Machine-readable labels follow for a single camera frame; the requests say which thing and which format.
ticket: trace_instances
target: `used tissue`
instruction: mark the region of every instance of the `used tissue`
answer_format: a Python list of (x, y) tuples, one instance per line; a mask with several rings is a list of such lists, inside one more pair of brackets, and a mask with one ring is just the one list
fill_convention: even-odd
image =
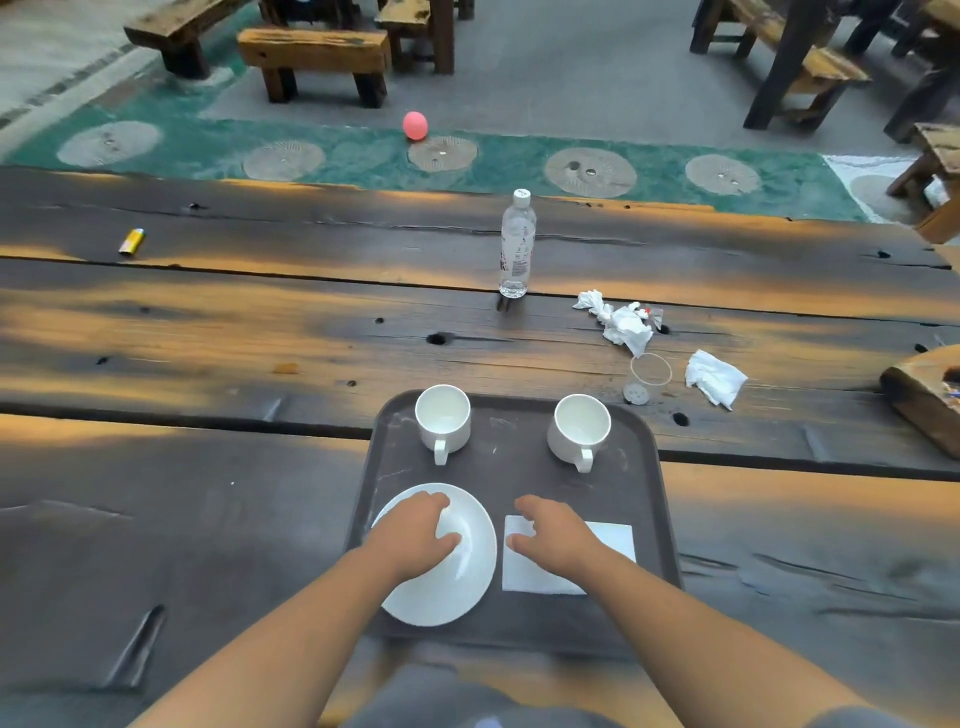
[(647, 342), (654, 335), (654, 330), (644, 323), (650, 314), (645, 308), (640, 308), (637, 301), (614, 311), (609, 303), (603, 303), (600, 291), (593, 290), (581, 293), (573, 307), (588, 308), (603, 324), (604, 338), (615, 344), (626, 344), (634, 357), (643, 354)]
[(727, 409), (733, 409), (733, 400), (746, 380), (747, 376), (733, 364), (720, 361), (702, 349), (698, 349), (686, 365), (686, 386), (696, 384), (708, 400)]

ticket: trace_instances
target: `bottle label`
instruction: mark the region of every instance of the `bottle label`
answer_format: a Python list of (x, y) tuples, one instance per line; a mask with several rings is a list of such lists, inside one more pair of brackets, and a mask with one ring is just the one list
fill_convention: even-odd
[(520, 235), (500, 238), (500, 272), (509, 279), (526, 280), (530, 275), (533, 231), (524, 226), (519, 232)]

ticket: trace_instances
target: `wooden seat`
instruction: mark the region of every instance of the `wooden seat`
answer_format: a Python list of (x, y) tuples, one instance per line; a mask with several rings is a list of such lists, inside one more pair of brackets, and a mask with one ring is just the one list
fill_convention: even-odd
[(365, 107), (379, 109), (387, 96), (383, 74), (390, 67), (384, 32), (248, 28), (237, 36), (244, 63), (263, 71), (267, 96), (285, 103), (297, 95), (295, 70), (353, 74)]
[[(946, 243), (960, 235), (960, 127), (949, 124), (917, 124), (924, 153), (887, 189), (891, 197), (909, 197), (930, 213), (917, 232), (931, 243)], [(939, 177), (949, 200), (933, 209), (924, 189)]]
[[(712, 42), (735, 42), (735, 56), (746, 58), (759, 38), (773, 50), (777, 50), (783, 36), (785, 19), (763, 0), (723, 0), (723, 9), (706, 27), (695, 33), (690, 50), (705, 53)], [(740, 36), (718, 36), (717, 25), (721, 22), (739, 22), (745, 26)], [(826, 43), (835, 26), (826, 26), (818, 37), (818, 43)], [(804, 58), (803, 71), (790, 86), (788, 93), (812, 94), (815, 96), (808, 109), (781, 109), (780, 115), (803, 122), (808, 128), (817, 128), (823, 122), (840, 94), (850, 85), (865, 85), (870, 76), (843, 54), (820, 45), (810, 49)]]
[[(380, 12), (376, 26), (390, 34), (391, 55), (397, 67), (409, 61), (433, 61), (437, 73), (453, 73), (454, 0), (377, 0), (377, 5)], [(466, 7), (472, 17), (473, 0), (460, 0), (461, 17)], [(402, 37), (428, 37), (433, 43), (433, 56), (404, 54), (400, 49)]]
[(173, 0), (124, 26), (133, 45), (154, 48), (163, 65), (185, 79), (205, 79), (209, 66), (200, 35), (250, 0)]

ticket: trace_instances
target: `white plate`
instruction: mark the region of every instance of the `white plate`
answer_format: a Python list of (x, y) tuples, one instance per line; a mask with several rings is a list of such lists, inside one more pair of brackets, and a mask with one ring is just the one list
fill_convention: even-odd
[(417, 627), (436, 627), (462, 617), (486, 592), (496, 568), (496, 532), (487, 509), (467, 491), (448, 483), (423, 483), (407, 488), (383, 506), (376, 522), (414, 493), (443, 493), (450, 504), (441, 512), (437, 538), (460, 534), (460, 544), (433, 569), (405, 581), (387, 597), (383, 608)]

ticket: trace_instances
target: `hand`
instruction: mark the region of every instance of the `hand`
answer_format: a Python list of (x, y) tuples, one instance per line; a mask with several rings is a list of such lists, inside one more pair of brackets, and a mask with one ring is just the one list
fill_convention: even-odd
[(376, 563), (397, 584), (427, 573), (460, 543), (459, 533), (436, 536), (440, 512), (449, 504), (443, 493), (414, 493), (377, 522), (363, 548), (376, 553)]
[(566, 503), (537, 496), (519, 497), (514, 507), (534, 522), (537, 535), (511, 534), (507, 546), (541, 569), (579, 583), (592, 561), (591, 554), (605, 548), (584, 520)]

